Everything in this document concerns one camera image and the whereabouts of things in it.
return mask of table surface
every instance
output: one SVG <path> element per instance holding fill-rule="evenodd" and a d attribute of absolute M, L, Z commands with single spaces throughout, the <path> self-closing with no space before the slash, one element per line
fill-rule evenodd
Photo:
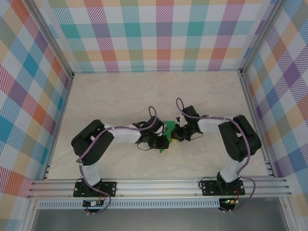
<path fill-rule="evenodd" d="M 148 106 L 162 120 L 180 115 L 175 99 L 193 105 L 200 115 L 234 117 L 252 124 L 241 83 L 235 71 L 142 72 L 77 74 L 61 125 L 48 179 L 78 179 L 80 172 L 71 140 L 91 121 L 129 125 L 148 120 Z M 102 178 L 187 178 L 216 176 L 228 154 L 220 134 L 205 133 L 191 142 L 172 142 L 161 154 L 141 151 L 135 144 L 111 144 L 99 160 Z M 243 176 L 266 176 L 260 150 Z"/>

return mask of purple cable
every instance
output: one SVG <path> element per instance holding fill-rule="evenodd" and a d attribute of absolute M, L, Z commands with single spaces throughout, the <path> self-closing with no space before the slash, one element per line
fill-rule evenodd
<path fill-rule="evenodd" d="M 149 113 L 150 113 L 150 116 L 152 117 L 151 115 L 151 110 L 150 109 L 153 109 L 154 113 L 155 113 L 155 118 L 154 118 L 154 121 L 152 122 L 151 125 L 145 127 L 145 128 L 131 128 L 131 127 L 126 127 L 126 126 L 116 126 L 116 127 L 110 127 L 110 128 L 106 128 L 105 130 L 101 131 L 97 137 L 92 141 L 92 143 L 90 144 L 90 146 L 86 149 L 86 151 L 76 160 L 77 163 L 79 163 L 79 170 L 80 170 L 80 173 L 81 173 L 81 178 L 83 179 L 83 181 L 85 182 L 85 184 L 91 188 L 92 190 L 95 190 L 105 196 L 108 196 L 109 198 L 109 203 L 102 209 L 100 209 L 98 212 L 96 213 L 90 213 L 88 211 L 88 207 L 86 207 L 86 211 L 88 214 L 90 215 L 95 215 L 95 214 L 99 214 L 99 213 L 102 213 L 103 211 L 105 211 L 107 209 L 107 207 L 111 204 L 111 197 L 109 194 L 99 190 L 99 189 L 96 189 L 94 188 L 93 186 L 91 186 L 88 181 L 86 180 L 86 178 L 84 177 L 84 174 L 83 174 L 83 171 L 82 171 L 82 162 L 81 160 L 89 153 L 90 149 L 93 147 L 93 145 L 96 143 L 96 141 L 100 138 L 101 135 L 103 135 L 105 132 L 109 131 L 109 130 L 113 130 L 113 129 L 119 129 L 119 128 L 124 128 L 124 129 L 129 129 L 129 130 L 133 130 L 133 131 L 144 131 L 144 130 L 147 130 L 147 129 L 150 129 L 151 127 L 153 127 L 153 125 L 155 124 L 156 120 L 157 120 L 157 112 L 155 110 L 155 108 L 153 106 L 149 106 Z"/>
<path fill-rule="evenodd" d="M 192 119 L 219 119 L 219 120 L 227 120 L 227 121 L 230 121 L 232 122 L 236 127 L 237 129 L 240 131 L 244 141 L 245 141 L 245 144 L 246 144 L 246 148 L 247 148 L 247 161 L 245 162 L 245 164 L 237 171 L 237 174 L 240 175 L 240 172 L 248 165 L 249 161 L 250 161 L 250 147 L 249 147 L 249 143 L 248 143 L 248 140 L 247 140 L 247 137 L 245 136 L 243 130 L 241 129 L 241 127 L 238 125 L 238 123 L 236 123 L 233 119 L 230 119 L 230 118 L 223 118 L 223 117 L 215 117 L 215 116 L 191 116 L 191 115 L 188 115 L 186 113 L 184 113 L 182 111 L 182 109 L 180 108 L 179 104 L 178 104 L 178 100 L 180 100 L 181 104 L 182 104 L 182 108 L 184 109 L 184 103 L 183 103 L 183 100 L 181 98 L 177 98 L 175 103 L 178 107 L 178 110 L 186 117 L 188 118 L 192 118 Z M 252 183 L 254 184 L 254 188 L 252 190 L 252 193 L 250 194 L 250 196 L 248 197 L 246 203 L 252 198 L 252 196 L 254 195 L 255 193 L 255 190 L 256 190 L 256 182 L 252 179 L 252 178 L 249 178 L 249 177 L 243 177 L 243 176 L 240 176 L 241 178 L 243 179 L 246 179 L 246 180 L 251 180 Z M 237 211 L 239 210 L 240 208 L 242 208 L 246 203 L 244 203 L 243 205 L 241 205 L 240 207 L 234 209 L 233 211 Z"/>

